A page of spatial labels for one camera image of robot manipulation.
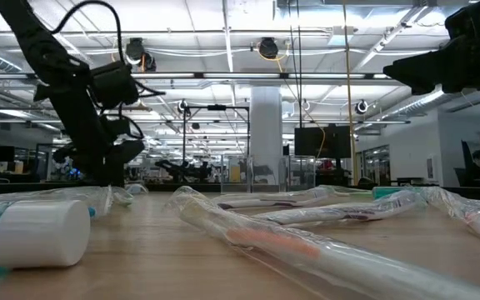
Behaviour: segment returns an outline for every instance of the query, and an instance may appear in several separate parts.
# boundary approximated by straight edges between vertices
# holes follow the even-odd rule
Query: table surface
[[[170,195],[139,196],[94,222],[74,267],[0,276],[0,299],[319,299],[164,212]],[[310,230],[480,286],[480,237],[432,207]]]

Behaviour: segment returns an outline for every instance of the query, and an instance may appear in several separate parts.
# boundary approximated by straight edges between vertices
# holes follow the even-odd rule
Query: metal frame
[[[182,110],[182,160],[185,161],[186,159],[186,151],[187,151],[187,123],[190,119],[187,120],[187,110],[188,109],[196,109],[196,112],[190,117],[193,118],[197,113],[199,113],[202,109],[209,109],[213,105],[208,106],[185,106]],[[251,138],[251,114],[249,113],[249,107],[226,107],[224,106],[224,110],[232,109],[235,113],[238,112],[238,109],[242,109],[247,111],[247,120],[244,122],[247,124],[247,156],[249,157],[249,142]]]

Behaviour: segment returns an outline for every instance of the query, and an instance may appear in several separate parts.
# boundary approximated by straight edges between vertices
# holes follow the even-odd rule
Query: security camera
[[[355,105],[355,113],[363,115],[368,110],[368,103],[364,100],[361,100],[357,105]]]

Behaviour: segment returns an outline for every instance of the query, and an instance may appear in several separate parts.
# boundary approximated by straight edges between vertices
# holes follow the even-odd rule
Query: white cylindrical cap
[[[0,218],[0,266],[72,266],[89,236],[90,215],[82,201],[16,202]]]

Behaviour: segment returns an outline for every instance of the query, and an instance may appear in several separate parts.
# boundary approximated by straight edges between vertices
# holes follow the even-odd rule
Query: pillar
[[[251,118],[251,157],[255,178],[278,185],[283,157],[283,110],[280,87],[252,87],[249,113]]]

